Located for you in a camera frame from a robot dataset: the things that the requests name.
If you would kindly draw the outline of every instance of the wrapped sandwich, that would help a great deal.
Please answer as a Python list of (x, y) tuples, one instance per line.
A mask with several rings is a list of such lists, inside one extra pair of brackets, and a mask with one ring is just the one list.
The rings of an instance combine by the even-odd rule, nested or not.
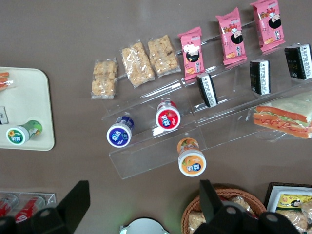
[(256, 107), (253, 122), (300, 138), (312, 137), (312, 91)]

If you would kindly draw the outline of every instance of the acrylic shelf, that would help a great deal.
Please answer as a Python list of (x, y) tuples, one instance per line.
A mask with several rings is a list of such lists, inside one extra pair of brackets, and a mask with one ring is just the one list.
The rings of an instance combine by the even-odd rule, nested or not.
[[(262, 53), (254, 21), (243, 26), (243, 36), (248, 59), (230, 66), (223, 65), (220, 35), (202, 41), (206, 73), (213, 78), (219, 101), (213, 108), (204, 104), (197, 81), (185, 81), (182, 72), (156, 78), (137, 87), (134, 92), (128, 92), (133, 86), (124, 68), (119, 67), (115, 99), (102, 102), (106, 110), (103, 117), (106, 131), (124, 113), (130, 113), (135, 122), (130, 144), (124, 148), (112, 148), (109, 153), (122, 179), (177, 161), (176, 145), (186, 136), (195, 138), (204, 151), (261, 132), (263, 128), (255, 127), (252, 121), (244, 121), (252, 108), (310, 83), (309, 80), (290, 78), (283, 50), (287, 44)], [(183, 64), (181, 51), (176, 54)], [(267, 59), (271, 63), (269, 95), (260, 96), (251, 90), (249, 62), (254, 59)], [(277, 60), (281, 59), (284, 65), (278, 67)], [(160, 130), (155, 122), (156, 109), (162, 98), (174, 101), (181, 113), (180, 126), (171, 132)], [(211, 131), (218, 134), (211, 137)]]

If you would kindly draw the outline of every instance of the tray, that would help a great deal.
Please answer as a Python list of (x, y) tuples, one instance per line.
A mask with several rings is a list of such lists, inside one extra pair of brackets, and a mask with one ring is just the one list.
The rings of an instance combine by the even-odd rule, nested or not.
[[(30, 68), (0, 67), (10, 73), (14, 87), (0, 92), (0, 106), (4, 106), (9, 124), (0, 125), (0, 148), (49, 151), (54, 146), (54, 131), (48, 78), (42, 71)], [(21, 146), (6, 139), (6, 131), (29, 120), (38, 120), (42, 133)]]

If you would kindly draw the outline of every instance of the rice cracker package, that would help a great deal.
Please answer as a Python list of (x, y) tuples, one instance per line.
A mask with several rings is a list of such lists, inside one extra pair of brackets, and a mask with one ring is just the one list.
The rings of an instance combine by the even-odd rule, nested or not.
[(190, 80), (205, 71), (201, 53), (201, 28), (181, 33), (178, 37), (182, 44), (185, 80)]
[(224, 53), (224, 65), (247, 59), (238, 8), (225, 16), (216, 16)]
[(261, 50), (265, 52), (283, 44), (284, 32), (277, 0), (258, 0), (251, 6)]

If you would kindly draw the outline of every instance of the snack package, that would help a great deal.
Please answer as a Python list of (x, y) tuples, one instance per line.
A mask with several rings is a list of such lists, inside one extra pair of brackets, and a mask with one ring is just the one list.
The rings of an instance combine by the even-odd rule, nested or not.
[(301, 211), (307, 218), (308, 223), (312, 224), (312, 200), (301, 205)]
[(238, 8), (225, 16), (216, 16), (224, 53), (224, 65), (247, 59)]
[(91, 99), (113, 99), (118, 65), (116, 58), (96, 60), (93, 70)]
[(206, 222), (206, 219), (202, 212), (191, 211), (189, 214), (189, 230), (190, 234), (193, 234), (197, 228)]
[(241, 205), (246, 211), (248, 211), (249, 213), (254, 215), (254, 212), (251, 209), (250, 205), (244, 200), (243, 197), (236, 196), (236, 197), (232, 198), (231, 201), (238, 204), (238, 205)]
[(296, 227), (296, 229), (303, 233), (308, 228), (307, 219), (301, 211), (296, 210), (277, 210), (276, 213), (279, 213), (285, 216), (289, 221)]
[(312, 137), (312, 91), (280, 98), (255, 110), (254, 124), (299, 138)]
[(294, 44), (287, 46), (284, 51), (290, 76), (296, 79), (311, 79), (312, 54), (310, 44)]
[(284, 32), (277, 0), (258, 0), (251, 6), (261, 50), (265, 52), (283, 44)]
[(181, 39), (184, 59), (185, 80), (193, 79), (197, 74), (205, 72), (201, 53), (201, 28), (197, 27), (178, 35)]
[(154, 71), (145, 54), (142, 42), (138, 41), (133, 46), (122, 49), (121, 55), (128, 79), (135, 88), (143, 83), (155, 80)]
[(311, 201), (312, 196), (309, 195), (281, 194), (275, 212), (287, 217), (297, 230), (303, 233), (308, 229), (308, 219), (301, 209), (305, 203)]
[(252, 60), (249, 63), (252, 91), (259, 95), (271, 92), (270, 61), (263, 59)]
[(215, 93), (215, 86), (210, 74), (202, 73), (197, 76), (197, 84), (199, 92), (205, 104), (208, 107), (218, 105), (218, 99)]
[(150, 62), (158, 77), (180, 72), (180, 64), (176, 57), (176, 51), (171, 45), (168, 35), (151, 39), (148, 42), (150, 50)]
[(0, 91), (3, 91), (13, 84), (13, 80), (10, 80), (10, 74), (8, 72), (0, 72)]

